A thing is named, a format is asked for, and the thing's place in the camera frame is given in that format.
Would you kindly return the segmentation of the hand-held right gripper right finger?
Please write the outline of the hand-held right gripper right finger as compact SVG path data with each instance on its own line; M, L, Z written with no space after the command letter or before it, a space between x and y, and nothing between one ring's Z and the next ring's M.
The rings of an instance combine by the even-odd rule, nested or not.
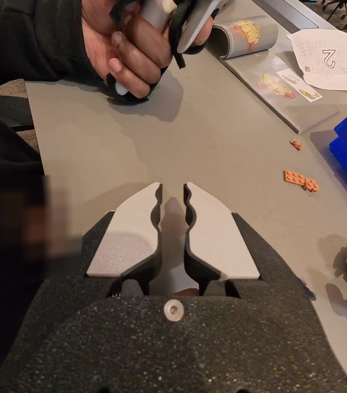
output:
M185 269L195 281L259 279L234 216L225 204L192 182L184 184L188 229Z

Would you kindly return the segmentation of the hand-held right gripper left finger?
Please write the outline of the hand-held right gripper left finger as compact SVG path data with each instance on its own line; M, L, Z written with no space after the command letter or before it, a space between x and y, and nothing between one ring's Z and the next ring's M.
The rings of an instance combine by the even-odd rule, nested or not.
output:
M162 266L162 184L125 200L113 214L87 270L88 277L154 279Z

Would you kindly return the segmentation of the person's left forearm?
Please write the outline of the person's left forearm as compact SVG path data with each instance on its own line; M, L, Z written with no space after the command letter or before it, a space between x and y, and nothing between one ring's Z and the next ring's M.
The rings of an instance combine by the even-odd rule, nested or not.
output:
M81 1L0 1L0 85L17 79L100 83L85 49Z

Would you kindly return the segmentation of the grey desk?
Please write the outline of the grey desk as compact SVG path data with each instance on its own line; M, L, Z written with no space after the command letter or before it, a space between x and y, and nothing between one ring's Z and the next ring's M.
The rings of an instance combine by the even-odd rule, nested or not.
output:
M296 136L209 51L185 61L182 70L172 62L150 100L134 107L67 81L26 82L44 171L66 192L71 231L85 233L129 196L162 183L163 266L150 293L195 287L183 265L183 184L193 182L239 213L315 293L347 374L347 191L328 149L347 116L347 92L332 93L337 115ZM319 190L285 182L284 170Z

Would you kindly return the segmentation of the person's left hand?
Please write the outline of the person's left hand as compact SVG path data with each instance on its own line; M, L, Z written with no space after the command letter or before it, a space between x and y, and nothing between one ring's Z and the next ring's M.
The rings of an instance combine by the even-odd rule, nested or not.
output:
M108 74L138 99L161 78L173 55L168 27L157 31L140 16L144 1L135 1L124 14L120 27L109 16L117 1L83 0L82 31L88 59L99 75Z

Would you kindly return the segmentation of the orange brick plate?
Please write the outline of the orange brick plate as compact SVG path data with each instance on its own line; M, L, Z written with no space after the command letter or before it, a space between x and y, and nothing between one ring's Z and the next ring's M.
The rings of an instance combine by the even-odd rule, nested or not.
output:
M317 192L319 190L319 186L315 180L306 178L302 174L298 174L292 171L284 170L283 171L284 181L289 184L294 184L300 186L303 190L309 192Z

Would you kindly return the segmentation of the person's black jacket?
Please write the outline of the person's black jacket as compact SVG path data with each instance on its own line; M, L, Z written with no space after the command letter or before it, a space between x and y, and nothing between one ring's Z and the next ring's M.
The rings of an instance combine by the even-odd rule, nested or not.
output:
M43 280L80 265L81 237L68 234L67 208L40 154L0 119L0 364Z

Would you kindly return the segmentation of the grey instruction booklet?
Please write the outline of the grey instruction booklet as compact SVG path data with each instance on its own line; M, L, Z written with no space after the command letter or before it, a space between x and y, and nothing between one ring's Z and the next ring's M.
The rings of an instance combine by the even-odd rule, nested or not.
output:
M304 82L293 55L282 51L283 33L269 16L215 21L211 52L296 134L339 113L328 93Z

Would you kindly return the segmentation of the white paper bag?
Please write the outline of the white paper bag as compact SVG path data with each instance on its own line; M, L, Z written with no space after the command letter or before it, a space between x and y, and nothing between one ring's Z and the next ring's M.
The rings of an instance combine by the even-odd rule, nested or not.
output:
M347 33L303 29L288 34L304 81L323 90L347 91Z

